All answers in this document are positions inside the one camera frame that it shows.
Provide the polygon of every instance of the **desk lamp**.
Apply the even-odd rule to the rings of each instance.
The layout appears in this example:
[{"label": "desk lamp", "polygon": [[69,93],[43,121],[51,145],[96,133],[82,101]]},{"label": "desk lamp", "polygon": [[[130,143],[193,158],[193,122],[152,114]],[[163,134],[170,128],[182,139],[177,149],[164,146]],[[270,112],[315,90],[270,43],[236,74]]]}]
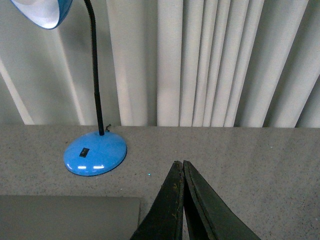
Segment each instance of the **desk lamp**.
[{"label": "desk lamp", "polygon": [[[58,27],[67,16],[72,0],[11,0],[15,7],[29,20],[44,29]],[[124,139],[104,130],[99,79],[96,20],[90,0],[84,0],[90,18],[94,100],[98,131],[87,133],[73,141],[64,152],[66,168],[77,175],[95,176],[117,167],[126,157]]]}]

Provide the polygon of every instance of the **table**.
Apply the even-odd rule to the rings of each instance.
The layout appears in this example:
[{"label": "table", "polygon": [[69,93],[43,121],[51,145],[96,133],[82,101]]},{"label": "table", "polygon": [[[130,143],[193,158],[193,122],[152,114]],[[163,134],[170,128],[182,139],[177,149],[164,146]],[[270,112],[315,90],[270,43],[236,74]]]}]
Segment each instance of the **table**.
[{"label": "table", "polygon": [[0,125],[0,195],[139,197],[141,222],[173,161],[187,160],[261,239],[320,239],[320,129],[110,127],[127,143],[123,163],[70,173],[64,150],[96,129]]}]

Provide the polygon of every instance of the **lamp shade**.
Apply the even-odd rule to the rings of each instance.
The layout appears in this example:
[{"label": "lamp shade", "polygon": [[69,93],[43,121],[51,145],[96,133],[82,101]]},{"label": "lamp shade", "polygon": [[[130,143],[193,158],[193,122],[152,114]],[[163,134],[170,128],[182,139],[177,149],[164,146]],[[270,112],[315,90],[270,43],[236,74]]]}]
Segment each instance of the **lamp shade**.
[{"label": "lamp shade", "polygon": [[72,0],[11,0],[11,2],[36,25],[54,29],[67,16]]}]

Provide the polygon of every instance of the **lamp base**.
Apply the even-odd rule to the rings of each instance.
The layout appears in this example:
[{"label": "lamp base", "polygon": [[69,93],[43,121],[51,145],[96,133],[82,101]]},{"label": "lamp base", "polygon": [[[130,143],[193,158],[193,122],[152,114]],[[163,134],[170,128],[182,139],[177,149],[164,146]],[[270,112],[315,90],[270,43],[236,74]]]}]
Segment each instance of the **lamp base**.
[{"label": "lamp base", "polygon": [[98,131],[73,141],[64,152],[65,167],[80,176],[104,174],[117,167],[126,157],[125,140],[112,132],[103,136]]}]

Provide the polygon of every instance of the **white curtain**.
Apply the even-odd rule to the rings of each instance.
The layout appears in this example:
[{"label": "white curtain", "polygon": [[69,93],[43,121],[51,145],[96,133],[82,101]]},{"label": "white curtain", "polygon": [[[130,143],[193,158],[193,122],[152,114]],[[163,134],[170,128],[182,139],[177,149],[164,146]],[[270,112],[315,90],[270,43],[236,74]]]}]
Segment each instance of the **white curtain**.
[{"label": "white curtain", "polygon": [[[0,123],[96,125],[90,26],[0,0]],[[104,124],[320,127],[320,1],[94,0]]]}]

